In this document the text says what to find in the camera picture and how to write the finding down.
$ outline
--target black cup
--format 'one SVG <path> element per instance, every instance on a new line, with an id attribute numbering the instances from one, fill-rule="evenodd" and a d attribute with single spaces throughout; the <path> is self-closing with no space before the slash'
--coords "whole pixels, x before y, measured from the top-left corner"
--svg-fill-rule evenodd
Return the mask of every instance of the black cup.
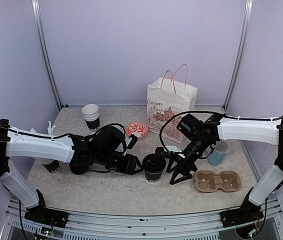
<path id="1" fill-rule="evenodd" d="M 85 121 L 86 121 L 86 124 L 87 124 L 89 131 L 91 131 L 91 132 L 96 132 L 101 128 L 99 117 L 94 121 L 87 121 L 86 119 L 85 119 Z"/>
<path id="2" fill-rule="evenodd" d="M 145 156 L 142 160 L 142 166 L 146 179 L 151 183 L 155 183 L 162 176 L 163 170 L 166 167 L 166 160 L 153 153 Z"/>
<path id="3" fill-rule="evenodd" d="M 41 162 L 41 165 L 43 165 L 45 169 L 51 174 L 58 173 L 61 169 L 60 162 L 57 160 L 51 160 L 46 163 Z"/>

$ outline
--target small plate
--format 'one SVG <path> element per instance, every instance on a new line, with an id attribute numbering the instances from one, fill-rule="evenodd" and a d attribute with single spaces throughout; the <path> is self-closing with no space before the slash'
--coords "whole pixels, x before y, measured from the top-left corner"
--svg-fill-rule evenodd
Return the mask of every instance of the small plate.
<path id="1" fill-rule="evenodd" d="M 148 127 L 142 122 L 132 122 L 126 127 L 126 134 L 128 136 L 134 134 L 138 139 L 145 137 L 148 132 Z"/>

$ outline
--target blue plastic cup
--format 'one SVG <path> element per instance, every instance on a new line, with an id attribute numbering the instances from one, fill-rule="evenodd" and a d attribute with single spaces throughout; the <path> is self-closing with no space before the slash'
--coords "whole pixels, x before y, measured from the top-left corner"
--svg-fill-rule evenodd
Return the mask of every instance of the blue plastic cup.
<path id="1" fill-rule="evenodd" d="M 227 153 L 230 151 L 230 146 L 225 141 L 218 141 L 216 145 L 213 146 L 215 150 L 211 155 L 208 156 L 208 162 L 210 165 L 216 167 L 224 161 Z M 211 152 L 211 148 L 205 150 L 206 156 Z"/>

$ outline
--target paper cup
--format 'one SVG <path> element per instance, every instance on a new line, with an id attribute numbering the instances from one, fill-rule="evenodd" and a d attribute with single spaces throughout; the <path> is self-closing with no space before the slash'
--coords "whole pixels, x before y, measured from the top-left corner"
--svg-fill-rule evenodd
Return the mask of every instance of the paper cup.
<path id="1" fill-rule="evenodd" d="M 96 104 L 88 104 L 81 109 L 81 113 L 85 117 L 90 117 L 96 113 L 99 114 L 99 111 L 99 107 Z"/>
<path id="2" fill-rule="evenodd" d="M 50 172 L 51 174 L 58 173 L 61 169 L 60 162 L 57 160 L 52 159 L 45 159 L 45 158 L 34 158 L 38 160 L 44 168 Z"/>
<path id="3" fill-rule="evenodd" d="M 96 104 L 88 104 L 81 109 L 86 125 L 91 132 L 98 131 L 100 127 L 100 110 Z"/>

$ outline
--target white paper bag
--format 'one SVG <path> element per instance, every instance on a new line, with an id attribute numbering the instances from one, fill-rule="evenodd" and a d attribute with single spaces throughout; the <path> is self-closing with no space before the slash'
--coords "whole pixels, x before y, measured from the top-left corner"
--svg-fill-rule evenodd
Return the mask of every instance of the white paper bag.
<path id="1" fill-rule="evenodd" d="M 185 83 L 175 81 L 175 74 L 182 66 L 187 67 Z M 165 78 L 170 73 L 171 79 Z M 172 74 L 167 71 L 164 77 L 160 77 L 147 86 L 147 116 L 146 123 L 151 132 L 159 134 L 162 126 L 174 115 L 194 110 L 198 88 L 187 84 L 188 66 L 181 65 Z M 163 130 L 162 136 L 182 143 L 184 135 L 176 128 L 183 116 L 178 116 L 172 120 Z"/>

